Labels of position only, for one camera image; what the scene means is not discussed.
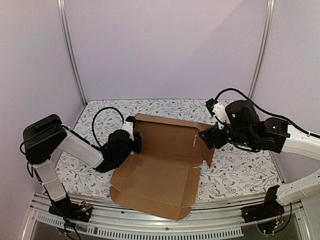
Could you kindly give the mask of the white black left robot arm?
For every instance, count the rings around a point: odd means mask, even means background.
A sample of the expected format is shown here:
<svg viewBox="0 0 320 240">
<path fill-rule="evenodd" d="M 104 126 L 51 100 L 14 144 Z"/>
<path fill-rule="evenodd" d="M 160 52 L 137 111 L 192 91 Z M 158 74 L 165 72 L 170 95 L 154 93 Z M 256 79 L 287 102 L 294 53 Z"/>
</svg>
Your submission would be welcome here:
<svg viewBox="0 0 320 240">
<path fill-rule="evenodd" d="M 135 120 L 129 116 L 122 123 L 121 129 L 111 133 L 107 143 L 100 147 L 63 125 L 57 114 L 51 114 L 23 130 L 20 150 L 35 170 L 47 194 L 55 201 L 55 209 L 63 217 L 70 217 L 75 210 L 74 205 L 66 200 L 67 192 L 50 162 L 52 153 L 60 150 L 99 173 L 109 172 L 122 165 L 131 153 L 141 152 L 142 137 L 138 131 L 134 131 Z"/>
</svg>

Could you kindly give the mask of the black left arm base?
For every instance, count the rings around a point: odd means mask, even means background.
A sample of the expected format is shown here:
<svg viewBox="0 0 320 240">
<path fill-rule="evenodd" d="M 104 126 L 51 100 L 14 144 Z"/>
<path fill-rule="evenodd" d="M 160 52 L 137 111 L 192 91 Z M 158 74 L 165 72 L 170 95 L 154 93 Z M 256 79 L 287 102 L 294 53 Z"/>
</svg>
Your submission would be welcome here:
<svg viewBox="0 0 320 240">
<path fill-rule="evenodd" d="M 69 196 L 54 201 L 51 200 L 51 205 L 48 212 L 52 215 L 60 216 L 69 220 L 75 220 L 88 223 L 93 210 L 93 205 L 85 201 L 74 203 Z"/>
</svg>

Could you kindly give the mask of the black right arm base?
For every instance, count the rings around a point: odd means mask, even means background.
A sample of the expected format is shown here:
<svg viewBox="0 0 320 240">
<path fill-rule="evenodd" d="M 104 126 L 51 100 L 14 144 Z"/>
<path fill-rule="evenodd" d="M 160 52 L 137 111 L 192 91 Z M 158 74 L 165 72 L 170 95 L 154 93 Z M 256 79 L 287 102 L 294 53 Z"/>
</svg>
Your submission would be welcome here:
<svg viewBox="0 0 320 240">
<path fill-rule="evenodd" d="M 241 216 L 245 223 L 273 218 L 285 213 L 284 207 L 277 202 L 279 187 L 279 185 L 270 187 L 262 203 L 245 206 L 241 209 Z"/>
</svg>

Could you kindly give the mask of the brown cardboard box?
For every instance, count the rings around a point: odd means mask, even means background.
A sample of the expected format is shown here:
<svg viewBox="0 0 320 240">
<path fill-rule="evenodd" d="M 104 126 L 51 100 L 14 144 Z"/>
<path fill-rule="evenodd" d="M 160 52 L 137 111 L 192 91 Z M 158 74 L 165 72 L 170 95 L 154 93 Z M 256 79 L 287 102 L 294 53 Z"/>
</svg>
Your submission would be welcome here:
<svg viewBox="0 0 320 240">
<path fill-rule="evenodd" d="M 211 166 L 214 149 L 199 133 L 209 124 L 138 113 L 134 130 L 142 141 L 113 171 L 109 195 L 123 207 L 182 220 L 195 204 L 203 162 Z"/>
</svg>

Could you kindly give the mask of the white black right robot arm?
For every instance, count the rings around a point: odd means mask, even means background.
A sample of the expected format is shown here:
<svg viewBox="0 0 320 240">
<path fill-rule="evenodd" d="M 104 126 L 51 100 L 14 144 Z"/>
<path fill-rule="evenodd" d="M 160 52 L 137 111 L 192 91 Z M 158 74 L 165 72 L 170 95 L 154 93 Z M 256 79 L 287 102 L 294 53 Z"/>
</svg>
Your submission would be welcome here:
<svg viewBox="0 0 320 240">
<path fill-rule="evenodd" d="M 261 121 L 251 100 L 236 100 L 223 106 L 211 98 L 205 105 L 216 118 L 215 125 L 198 134 L 208 149 L 232 144 L 247 152 L 270 151 L 320 159 L 318 135 L 298 129 L 283 116 Z"/>
</svg>

